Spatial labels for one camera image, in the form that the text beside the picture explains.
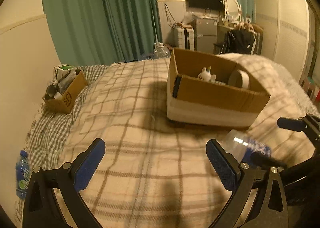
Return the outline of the clear bottle blue label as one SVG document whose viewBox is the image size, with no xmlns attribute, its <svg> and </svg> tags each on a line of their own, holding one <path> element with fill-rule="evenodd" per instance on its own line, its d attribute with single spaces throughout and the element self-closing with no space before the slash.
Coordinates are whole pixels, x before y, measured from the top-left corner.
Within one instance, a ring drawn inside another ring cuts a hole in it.
<svg viewBox="0 0 320 228">
<path fill-rule="evenodd" d="M 266 156 L 271 156 L 271 149 L 256 140 L 247 136 L 244 132 L 231 130 L 225 138 L 220 142 L 223 149 L 234 156 L 239 163 L 247 163 L 256 168 L 252 162 L 251 155 L 254 152 L 259 152 Z"/>
</svg>

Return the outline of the white blue toy figurine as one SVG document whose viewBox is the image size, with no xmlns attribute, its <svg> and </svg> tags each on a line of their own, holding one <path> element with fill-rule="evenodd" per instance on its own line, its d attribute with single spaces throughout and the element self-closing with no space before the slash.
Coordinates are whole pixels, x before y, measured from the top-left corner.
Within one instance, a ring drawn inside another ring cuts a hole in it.
<svg viewBox="0 0 320 228">
<path fill-rule="evenodd" d="M 197 76 L 197 78 L 205 82 L 215 81 L 216 75 L 212 75 L 210 71 L 210 66 L 208 68 L 203 67 L 201 73 Z"/>
</svg>

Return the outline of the blue water bottle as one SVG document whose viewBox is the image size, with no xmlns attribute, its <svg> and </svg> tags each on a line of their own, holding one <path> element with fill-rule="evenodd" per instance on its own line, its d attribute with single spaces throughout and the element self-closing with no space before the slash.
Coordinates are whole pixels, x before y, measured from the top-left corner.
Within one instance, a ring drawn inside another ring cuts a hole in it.
<svg viewBox="0 0 320 228">
<path fill-rule="evenodd" d="M 30 180 L 30 168 L 28 162 L 28 153 L 20 151 L 20 156 L 16 163 L 16 195 L 24 200 L 27 195 L 28 184 Z"/>
</svg>

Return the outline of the checked grey bedsheet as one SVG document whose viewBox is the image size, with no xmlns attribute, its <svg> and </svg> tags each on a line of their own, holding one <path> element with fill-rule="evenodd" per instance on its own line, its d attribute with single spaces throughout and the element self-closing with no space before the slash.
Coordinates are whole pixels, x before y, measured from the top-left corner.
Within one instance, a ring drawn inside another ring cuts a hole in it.
<svg viewBox="0 0 320 228">
<path fill-rule="evenodd" d="M 76 97 L 70 114 L 49 110 L 42 104 L 25 139 L 30 170 L 40 166 L 44 170 L 54 169 L 66 143 L 67 137 L 76 122 L 89 92 L 94 90 L 96 80 L 108 69 L 108 65 L 80 66 L 88 85 Z"/>
</svg>

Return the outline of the grey tape roll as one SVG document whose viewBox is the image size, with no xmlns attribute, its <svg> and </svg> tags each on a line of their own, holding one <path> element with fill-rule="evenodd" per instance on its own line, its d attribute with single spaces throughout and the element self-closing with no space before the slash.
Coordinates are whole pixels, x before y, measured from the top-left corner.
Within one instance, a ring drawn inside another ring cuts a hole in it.
<svg viewBox="0 0 320 228">
<path fill-rule="evenodd" d="M 249 89 L 249 75 L 243 70 L 234 70 L 228 79 L 228 85 L 241 89 Z"/>
</svg>

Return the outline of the large open cardboard box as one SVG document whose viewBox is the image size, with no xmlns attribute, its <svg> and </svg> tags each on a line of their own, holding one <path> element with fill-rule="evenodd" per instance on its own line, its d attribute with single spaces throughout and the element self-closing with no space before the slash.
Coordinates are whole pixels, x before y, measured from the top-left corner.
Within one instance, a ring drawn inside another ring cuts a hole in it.
<svg viewBox="0 0 320 228">
<path fill-rule="evenodd" d="M 215 81 L 197 78 L 203 67 L 211 67 Z M 249 89 L 228 85 L 234 70 L 249 75 Z M 246 128 L 262 112 L 270 94 L 239 62 L 224 55 L 213 55 L 174 48 L 171 53 L 167 80 L 167 117 L 172 121 Z"/>
</svg>

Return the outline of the black clothes on chair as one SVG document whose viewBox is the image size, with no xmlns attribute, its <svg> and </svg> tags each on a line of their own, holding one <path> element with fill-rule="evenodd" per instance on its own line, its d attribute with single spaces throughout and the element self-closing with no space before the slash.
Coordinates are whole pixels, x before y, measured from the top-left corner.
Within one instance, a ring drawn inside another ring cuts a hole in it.
<svg viewBox="0 0 320 228">
<path fill-rule="evenodd" d="M 257 43 L 256 32 L 252 27 L 233 29 L 226 33 L 220 54 L 252 55 Z"/>
</svg>

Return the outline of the beige plaid blanket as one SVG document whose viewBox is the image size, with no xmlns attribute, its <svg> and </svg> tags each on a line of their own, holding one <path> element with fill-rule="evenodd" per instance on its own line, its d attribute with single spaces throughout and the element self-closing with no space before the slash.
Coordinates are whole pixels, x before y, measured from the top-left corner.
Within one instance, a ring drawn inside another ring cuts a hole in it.
<svg viewBox="0 0 320 228">
<path fill-rule="evenodd" d="M 81 192 L 103 227 L 208 227 L 230 196 L 205 150 L 227 130 L 168 121 L 168 69 L 168 58 L 110 66 L 59 155 L 59 164 L 71 162 L 95 138 L 105 141 Z"/>
</svg>

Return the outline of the white louvred wardrobe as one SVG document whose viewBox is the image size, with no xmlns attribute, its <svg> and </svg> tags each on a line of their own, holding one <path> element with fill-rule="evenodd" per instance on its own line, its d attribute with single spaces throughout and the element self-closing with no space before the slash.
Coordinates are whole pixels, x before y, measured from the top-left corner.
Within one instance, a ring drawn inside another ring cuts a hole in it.
<svg viewBox="0 0 320 228">
<path fill-rule="evenodd" d="M 255 23 L 263 29 L 261 55 L 300 80 L 310 35 L 306 0 L 255 0 Z"/>
</svg>

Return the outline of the small cardboard box with items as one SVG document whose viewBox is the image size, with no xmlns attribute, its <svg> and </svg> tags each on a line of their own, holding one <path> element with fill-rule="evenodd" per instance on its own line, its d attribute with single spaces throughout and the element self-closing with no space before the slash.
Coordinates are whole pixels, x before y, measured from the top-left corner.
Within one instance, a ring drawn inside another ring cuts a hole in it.
<svg viewBox="0 0 320 228">
<path fill-rule="evenodd" d="M 43 101 L 53 112 L 70 114 L 76 98 L 85 86 L 87 80 L 83 70 L 68 64 L 54 66 L 53 78 Z"/>
</svg>

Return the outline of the white oval vanity mirror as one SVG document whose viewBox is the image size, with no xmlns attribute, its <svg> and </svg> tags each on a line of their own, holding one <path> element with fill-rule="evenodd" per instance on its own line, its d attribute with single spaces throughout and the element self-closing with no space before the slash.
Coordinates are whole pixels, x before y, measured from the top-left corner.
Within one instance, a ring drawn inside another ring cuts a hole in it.
<svg viewBox="0 0 320 228">
<path fill-rule="evenodd" d="M 241 6 L 237 0 L 227 0 L 226 5 L 226 15 L 231 21 L 238 21 L 241 17 Z"/>
</svg>

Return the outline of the grey mini fridge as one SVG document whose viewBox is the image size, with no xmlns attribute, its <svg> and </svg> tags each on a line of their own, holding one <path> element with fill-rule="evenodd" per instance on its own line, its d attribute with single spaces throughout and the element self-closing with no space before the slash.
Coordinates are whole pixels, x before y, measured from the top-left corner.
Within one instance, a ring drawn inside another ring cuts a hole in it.
<svg viewBox="0 0 320 228">
<path fill-rule="evenodd" d="M 214 53 L 217 42 L 217 23 L 211 19 L 194 20 L 195 48 L 199 52 Z"/>
</svg>

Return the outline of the white suitcase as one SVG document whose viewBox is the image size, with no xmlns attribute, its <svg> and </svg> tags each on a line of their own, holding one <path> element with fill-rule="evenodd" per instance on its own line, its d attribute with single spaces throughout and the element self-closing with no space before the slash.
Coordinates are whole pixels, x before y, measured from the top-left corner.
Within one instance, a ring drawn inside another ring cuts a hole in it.
<svg viewBox="0 0 320 228">
<path fill-rule="evenodd" d="M 194 30 L 191 25 L 185 25 L 174 29 L 175 47 L 195 50 Z"/>
</svg>

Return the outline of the large clear water jug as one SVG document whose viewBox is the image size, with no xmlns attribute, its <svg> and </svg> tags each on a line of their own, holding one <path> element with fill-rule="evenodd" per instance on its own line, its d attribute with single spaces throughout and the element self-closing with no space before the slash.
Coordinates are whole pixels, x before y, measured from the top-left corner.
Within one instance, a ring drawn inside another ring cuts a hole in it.
<svg viewBox="0 0 320 228">
<path fill-rule="evenodd" d="M 168 58 L 171 55 L 169 49 L 163 43 L 157 43 L 153 51 L 152 59 Z"/>
</svg>

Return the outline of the green left curtain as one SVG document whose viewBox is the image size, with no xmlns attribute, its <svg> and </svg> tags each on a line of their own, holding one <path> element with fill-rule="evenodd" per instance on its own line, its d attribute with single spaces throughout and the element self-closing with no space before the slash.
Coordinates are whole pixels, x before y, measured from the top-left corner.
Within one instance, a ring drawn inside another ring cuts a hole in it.
<svg viewBox="0 0 320 228">
<path fill-rule="evenodd" d="M 62 63 L 131 62 L 162 41 L 157 0 L 42 0 L 42 4 Z"/>
</svg>

